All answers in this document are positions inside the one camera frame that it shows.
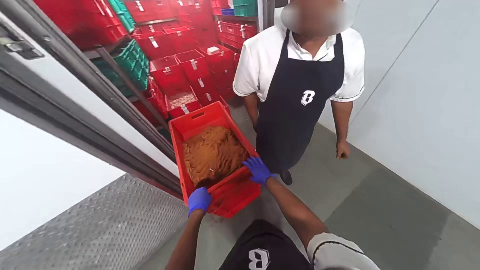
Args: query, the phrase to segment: person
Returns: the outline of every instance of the person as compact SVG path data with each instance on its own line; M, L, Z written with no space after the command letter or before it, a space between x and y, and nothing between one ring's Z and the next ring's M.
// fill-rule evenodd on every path
M353 101L364 90L365 49L357 31L325 26L332 24L325 21L331 17L325 5L334 1L341 2L291 1L282 12L282 22L295 32L274 25L247 39L241 50L233 91L243 97L257 132L258 154L287 185L293 182L288 170L305 152L328 99L336 128L336 157L350 155L347 129ZM284 13L295 3L300 12L293 13L301 18L286 22Z
M353 242L329 233L325 224L291 191L280 184L260 158L245 165L252 181L265 186L301 240L308 260L281 230L264 220L255 220L220 266L220 270L378 270ZM212 197L205 187L195 190L188 199L189 218L173 251L166 270L193 270L200 223Z

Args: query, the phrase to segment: white sleeve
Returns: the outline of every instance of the white sleeve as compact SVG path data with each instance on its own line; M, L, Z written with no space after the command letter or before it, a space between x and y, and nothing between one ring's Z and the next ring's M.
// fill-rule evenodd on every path
M258 90L258 76L258 59L253 58L246 44L243 44L239 65L233 80L233 91L241 97L256 92Z
M333 101L349 102L360 97L365 89L365 47L360 34L356 33L356 42L348 44L349 51L344 52L345 75L340 89L330 98Z
M331 233L314 236L308 243L307 254L315 270L380 270L358 245Z

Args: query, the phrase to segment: blue glove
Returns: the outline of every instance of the blue glove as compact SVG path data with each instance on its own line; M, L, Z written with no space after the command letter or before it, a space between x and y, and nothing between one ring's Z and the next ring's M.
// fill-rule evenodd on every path
M196 189L188 198L188 209L190 210L188 216L197 209L202 209L206 213L211 202L212 196L208 193L206 187Z
M242 162L243 165L252 172L253 177L250 177L250 180L254 181L257 184L265 185L267 178L270 176L275 177L271 174L267 166L260 158L249 158L247 161Z

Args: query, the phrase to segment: gray floor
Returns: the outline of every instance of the gray floor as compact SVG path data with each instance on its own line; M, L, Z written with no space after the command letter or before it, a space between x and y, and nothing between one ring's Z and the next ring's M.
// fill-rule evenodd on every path
M241 100L231 115L254 144L255 132ZM335 158L335 135L317 125L301 161L291 170L298 195L332 233L356 242L383 270L478 270L480 231L408 182L352 147ZM232 219L207 215L200 228L196 269L214 270L256 218L280 227L303 250L268 191ZM180 228L141 270L163 269Z

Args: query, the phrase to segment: diamond plate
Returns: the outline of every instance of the diamond plate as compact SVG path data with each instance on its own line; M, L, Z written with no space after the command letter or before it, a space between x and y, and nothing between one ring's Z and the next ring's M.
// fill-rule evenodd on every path
M128 270L187 216L181 200L125 174L0 251L0 270Z

